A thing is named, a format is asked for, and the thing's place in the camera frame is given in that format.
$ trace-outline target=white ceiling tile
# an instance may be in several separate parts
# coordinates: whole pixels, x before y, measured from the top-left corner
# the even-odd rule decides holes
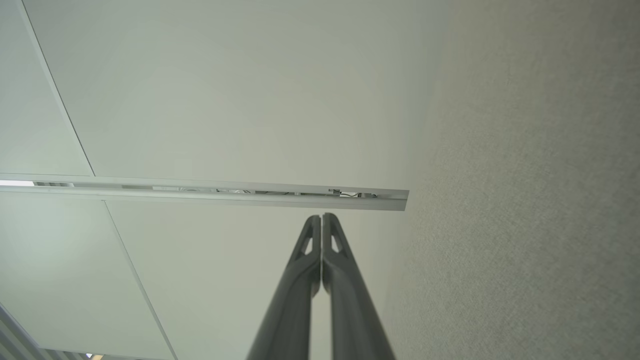
[[[373,188],[408,188],[423,3],[25,1],[98,176]]]
[[[0,303],[42,348],[173,359],[102,201],[0,194]]]
[[[108,202],[151,303],[180,360],[244,359],[307,217],[323,209]],[[378,313],[397,211],[333,211]],[[312,302],[311,359],[329,359],[330,303]]]
[[[20,1],[0,2],[0,173],[90,176]]]

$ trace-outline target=ceiling light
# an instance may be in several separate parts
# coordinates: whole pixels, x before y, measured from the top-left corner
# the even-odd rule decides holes
[[[33,181],[0,180],[0,186],[33,186]]]

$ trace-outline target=wall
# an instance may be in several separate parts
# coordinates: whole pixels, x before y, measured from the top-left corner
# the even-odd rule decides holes
[[[638,19],[455,2],[383,317],[399,359],[640,356]]]

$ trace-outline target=textured wall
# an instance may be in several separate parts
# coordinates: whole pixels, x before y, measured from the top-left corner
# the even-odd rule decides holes
[[[398,358],[639,358],[640,3],[457,1],[445,46]]]

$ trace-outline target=ceiling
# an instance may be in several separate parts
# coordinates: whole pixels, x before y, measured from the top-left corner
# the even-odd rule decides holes
[[[0,176],[407,190],[444,28],[430,9],[3,1]],[[41,348],[244,359],[305,219],[325,211],[380,311],[402,211],[2,191],[0,304]],[[323,291],[312,316],[311,358],[328,359]]]
[[[3,359],[28,360],[88,360],[87,355],[77,352],[38,348],[24,329],[0,307],[0,357]],[[92,360],[132,360],[114,356],[93,355]]]
[[[408,187],[422,1],[24,4],[96,176]]]

